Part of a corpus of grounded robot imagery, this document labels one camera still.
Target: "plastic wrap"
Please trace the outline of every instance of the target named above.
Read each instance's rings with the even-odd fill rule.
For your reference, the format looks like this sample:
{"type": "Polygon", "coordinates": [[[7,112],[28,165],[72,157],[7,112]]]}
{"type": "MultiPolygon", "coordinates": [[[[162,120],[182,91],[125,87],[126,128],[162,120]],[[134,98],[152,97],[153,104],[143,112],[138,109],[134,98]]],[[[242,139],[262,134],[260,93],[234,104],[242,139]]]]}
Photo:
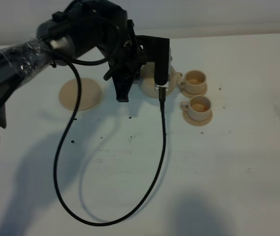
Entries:
{"type": "Polygon", "coordinates": [[[23,81],[28,83],[52,62],[49,47],[41,39],[33,39],[24,44],[0,50],[4,59],[23,81]]]}

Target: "table surface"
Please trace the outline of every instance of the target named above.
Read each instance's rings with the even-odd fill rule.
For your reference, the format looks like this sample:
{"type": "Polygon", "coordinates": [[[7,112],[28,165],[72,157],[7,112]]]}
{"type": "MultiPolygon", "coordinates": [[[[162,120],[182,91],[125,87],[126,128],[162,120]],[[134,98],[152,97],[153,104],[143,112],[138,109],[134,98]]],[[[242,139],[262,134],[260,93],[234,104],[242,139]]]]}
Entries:
{"type": "MultiPolygon", "coordinates": [[[[54,191],[54,155],[71,115],[58,93],[72,71],[48,68],[12,95],[0,130],[0,236],[280,235],[280,34],[173,39],[171,49],[177,71],[206,73],[213,120],[190,126],[179,108],[188,99],[178,89],[167,98],[158,183],[136,214],[114,226],[74,220],[54,191]]],[[[92,50],[82,58],[100,57],[92,50]]],[[[102,79],[108,65],[77,68],[99,82],[104,99],[73,123],[59,161],[61,191],[82,218],[115,220],[155,175],[159,103],[137,84],[129,103],[118,103],[112,81],[102,79]]]]}

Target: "beige plate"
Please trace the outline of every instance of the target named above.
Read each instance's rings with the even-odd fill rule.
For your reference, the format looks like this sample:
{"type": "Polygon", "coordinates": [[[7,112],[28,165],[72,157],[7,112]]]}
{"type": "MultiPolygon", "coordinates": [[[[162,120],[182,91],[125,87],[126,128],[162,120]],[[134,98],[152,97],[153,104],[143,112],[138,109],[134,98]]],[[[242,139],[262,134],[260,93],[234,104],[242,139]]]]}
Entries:
{"type": "Polygon", "coordinates": [[[191,93],[188,93],[186,90],[184,90],[183,88],[180,89],[180,92],[183,96],[187,97],[187,98],[192,98],[193,96],[196,96],[196,95],[205,95],[208,91],[208,85],[205,84],[205,88],[202,92],[198,93],[198,94],[191,94],[191,93]]]}
{"type": "Polygon", "coordinates": [[[213,118],[213,112],[211,111],[209,118],[207,118],[203,121],[196,121],[196,120],[191,119],[190,116],[188,115],[188,112],[186,112],[186,111],[183,111],[183,117],[184,117],[184,120],[188,124],[191,124],[193,126],[204,126],[211,122],[211,120],[213,118]]]}
{"type": "MultiPolygon", "coordinates": [[[[79,111],[89,109],[101,100],[101,88],[92,79],[82,78],[82,96],[79,106],[79,111]]],[[[77,83],[76,80],[70,80],[65,83],[59,93],[59,100],[61,104],[69,109],[74,110],[77,98],[77,83]]]]}

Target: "cup handle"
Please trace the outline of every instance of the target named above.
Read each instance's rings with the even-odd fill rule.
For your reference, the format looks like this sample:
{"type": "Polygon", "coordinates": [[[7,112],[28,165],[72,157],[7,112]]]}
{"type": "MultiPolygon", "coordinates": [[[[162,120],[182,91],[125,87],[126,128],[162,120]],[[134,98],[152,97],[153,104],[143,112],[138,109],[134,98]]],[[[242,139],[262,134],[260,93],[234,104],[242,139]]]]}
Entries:
{"type": "Polygon", "coordinates": [[[188,102],[181,102],[180,109],[187,112],[188,111],[188,102]]]}
{"type": "Polygon", "coordinates": [[[177,81],[177,85],[178,85],[179,88],[181,88],[181,89],[184,88],[184,81],[185,81],[184,79],[179,79],[177,81]]]}

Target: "white wall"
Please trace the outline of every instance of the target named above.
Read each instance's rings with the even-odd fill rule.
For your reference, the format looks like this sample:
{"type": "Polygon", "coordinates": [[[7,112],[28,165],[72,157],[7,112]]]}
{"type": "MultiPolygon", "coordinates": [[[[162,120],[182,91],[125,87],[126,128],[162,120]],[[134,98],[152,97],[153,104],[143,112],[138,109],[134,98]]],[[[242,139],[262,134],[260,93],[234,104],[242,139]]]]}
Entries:
{"type": "MultiPolygon", "coordinates": [[[[137,33],[214,36],[280,32],[280,0],[113,0],[137,33]]],[[[0,0],[0,44],[24,41],[67,0],[0,0]]]]}

